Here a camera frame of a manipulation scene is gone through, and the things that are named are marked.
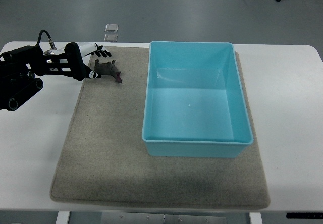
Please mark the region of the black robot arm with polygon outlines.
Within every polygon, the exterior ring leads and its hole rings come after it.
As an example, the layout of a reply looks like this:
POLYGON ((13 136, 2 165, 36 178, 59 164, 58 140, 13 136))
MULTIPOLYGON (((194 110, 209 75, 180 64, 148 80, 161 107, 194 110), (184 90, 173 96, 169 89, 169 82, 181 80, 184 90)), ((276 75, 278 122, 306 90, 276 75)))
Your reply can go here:
POLYGON ((63 75, 78 81, 95 74, 83 62, 101 47, 70 42, 58 50, 50 34, 41 30, 35 45, 1 54, 1 109, 15 111, 43 88, 40 76, 63 75))

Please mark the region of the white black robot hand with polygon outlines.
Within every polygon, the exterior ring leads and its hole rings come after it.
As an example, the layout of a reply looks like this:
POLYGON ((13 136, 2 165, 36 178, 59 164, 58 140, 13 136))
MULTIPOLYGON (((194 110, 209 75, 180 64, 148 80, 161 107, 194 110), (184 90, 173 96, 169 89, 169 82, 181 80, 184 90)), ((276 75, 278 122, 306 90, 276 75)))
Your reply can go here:
POLYGON ((44 53, 49 64, 48 74, 63 75, 82 81, 85 78, 100 78, 101 74, 84 64, 83 58, 89 55, 110 57, 111 53, 97 43, 66 44, 65 48, 56 49, 54 46, 44 53))

